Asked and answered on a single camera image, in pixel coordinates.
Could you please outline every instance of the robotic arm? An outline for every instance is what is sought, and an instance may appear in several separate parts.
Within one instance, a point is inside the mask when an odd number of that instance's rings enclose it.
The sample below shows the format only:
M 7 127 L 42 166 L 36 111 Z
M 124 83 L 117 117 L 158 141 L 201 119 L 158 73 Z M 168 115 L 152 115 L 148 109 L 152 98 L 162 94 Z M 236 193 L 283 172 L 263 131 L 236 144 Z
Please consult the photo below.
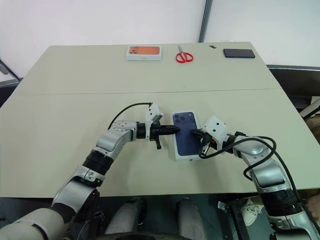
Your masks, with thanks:
M 1 240 L 60 240 L 70 225 L 86 213 L 99 197 L 97 187 L 124 145 L 136 139 L 155 141 L 159 135 L 171 135 L 180 129 L 160 125 L 163 117 L 156 104 L 145 113 L 146 122 L 118 120 L 97 141 L 84 163 L 79 166 L 55 195 L 50 208 L 37 209 L 0 229 Z
M 225 123 L 216 116 L 209 118 L 202 130 L 193 130 L 191 133 L 201 137 L 201 158 L 213 157 L 215 154 L 206 155 L 209 148 L 213 147 L 217 154 L 225 149 L 243 159 L 248 166 L 254 166 L 270 154 L 267 145 L 259 141 L 262 140 L 260 137 L 246 136 L 241 132 L 232 135 Z M 290 181 L 280 165 L 271 158 L 272 155 L 250 170 L 252 181 L 268 213 L 268 220 L 275 230 L 271 239 L 320 239 L 299 195 L 293 191 Z

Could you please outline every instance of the white shoe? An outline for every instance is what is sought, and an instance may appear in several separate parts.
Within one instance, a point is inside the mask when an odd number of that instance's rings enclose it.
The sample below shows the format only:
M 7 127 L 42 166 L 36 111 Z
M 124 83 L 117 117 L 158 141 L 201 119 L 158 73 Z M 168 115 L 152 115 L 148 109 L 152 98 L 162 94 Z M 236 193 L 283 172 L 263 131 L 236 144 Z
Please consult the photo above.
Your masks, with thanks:
M 241 212 L 243 221 L 247 227 L 255 222 L 263 207 L 263 205 L 254 204 L 250 198 L 246 201 L 245 205 L 241 208 Z

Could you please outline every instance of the white wall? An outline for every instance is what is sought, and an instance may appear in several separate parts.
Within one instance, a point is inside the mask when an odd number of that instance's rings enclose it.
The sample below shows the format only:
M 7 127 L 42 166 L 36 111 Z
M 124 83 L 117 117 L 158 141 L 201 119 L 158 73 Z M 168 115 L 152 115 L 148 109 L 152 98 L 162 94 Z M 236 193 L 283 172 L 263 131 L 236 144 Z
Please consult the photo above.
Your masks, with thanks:
M 213 0 L 205 42 L 249 41 L 266 64 L 320 67 L 320 0 Z
M 205 0 L 0 0 L 0 58 L 23 77 L 51 45 L 196 43 L 204 6 Z

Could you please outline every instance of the scissors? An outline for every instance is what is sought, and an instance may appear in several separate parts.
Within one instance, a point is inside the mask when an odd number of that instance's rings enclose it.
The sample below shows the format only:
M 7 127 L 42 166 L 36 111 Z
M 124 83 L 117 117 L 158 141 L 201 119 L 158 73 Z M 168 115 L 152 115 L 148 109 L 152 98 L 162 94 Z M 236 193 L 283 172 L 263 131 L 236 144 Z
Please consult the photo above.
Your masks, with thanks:
M 192 62 L 194 60 L 194 56 L 192 56 L 188 52 L 184 52 L 179 45 L 178 45 L 178 49 L 179 49 L 179 53 L 175 56 L 175 60 L 178 63 L 181 63 L 181 64 L 189 63 L 189 62 Z

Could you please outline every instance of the table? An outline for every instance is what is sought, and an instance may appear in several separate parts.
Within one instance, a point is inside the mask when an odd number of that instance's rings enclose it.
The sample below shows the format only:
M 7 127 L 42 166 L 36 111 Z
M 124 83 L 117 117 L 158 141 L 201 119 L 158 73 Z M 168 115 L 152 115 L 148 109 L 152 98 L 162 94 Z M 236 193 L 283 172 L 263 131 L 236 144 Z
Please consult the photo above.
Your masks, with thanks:
M 297 187 L 319 187 L 320 147 L 250 43 L 182 44 L 194 54 L 188 64 L 175 62 L 176 44 L 162 47 L 161 62 L 127 62 L 125 45 L 48 48 L 0 108 L 0 196 L 52 198 L 112 118 L 149 101 L 164 112 L 162 124 L 170 124 L 174 111 L 194 110 L 200 124 L 214 114 L 233 133 L 274 138 Z M 224 48 L 252 49 L 256 58 L 227 59 Z M 143 122 L 144 111 L 137 106 L 120 118 Z M 101 196 L 256 190 L 240 158 L 225 153 L 176 162 L 172 136 L 160 142 L 161 150 L 145 140 L 128 143 Z

